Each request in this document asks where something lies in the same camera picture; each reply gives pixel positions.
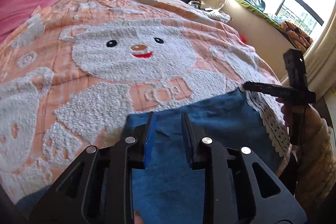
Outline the left hand red nails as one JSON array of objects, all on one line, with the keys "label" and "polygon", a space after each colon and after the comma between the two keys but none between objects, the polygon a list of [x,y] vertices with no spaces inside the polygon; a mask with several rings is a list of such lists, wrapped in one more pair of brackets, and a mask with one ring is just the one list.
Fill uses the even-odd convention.
[{"label": "left hand red nails", "polygon": [[141,214],[139,211],[134,210],[134,224],[144,224],[143,219],[141,218]]}]

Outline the fuzzy tan sleeve right forearm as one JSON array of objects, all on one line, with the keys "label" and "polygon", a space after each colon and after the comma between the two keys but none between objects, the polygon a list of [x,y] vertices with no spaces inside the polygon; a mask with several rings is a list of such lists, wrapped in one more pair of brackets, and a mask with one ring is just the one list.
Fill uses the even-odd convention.
[{"label": "fuzzy tan sleeve right forearm", "polygon": [[295,198],[307,215],[316,213],[335,184],[332,132],[323,119],[319,132],[301,150]]}]

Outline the right hand red nails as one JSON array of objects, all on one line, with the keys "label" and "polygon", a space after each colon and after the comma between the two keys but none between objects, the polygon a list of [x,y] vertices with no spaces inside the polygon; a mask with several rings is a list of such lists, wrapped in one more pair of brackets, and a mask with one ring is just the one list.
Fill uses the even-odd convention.
[{"label": "right hand red nails", "polygon": [[323,121],[311,105],[291,105],[282,98],[276,98],[282,103],[281,112],[285,125],[289,130],[292,145],[304,145],[310,142],[319,132]]}]

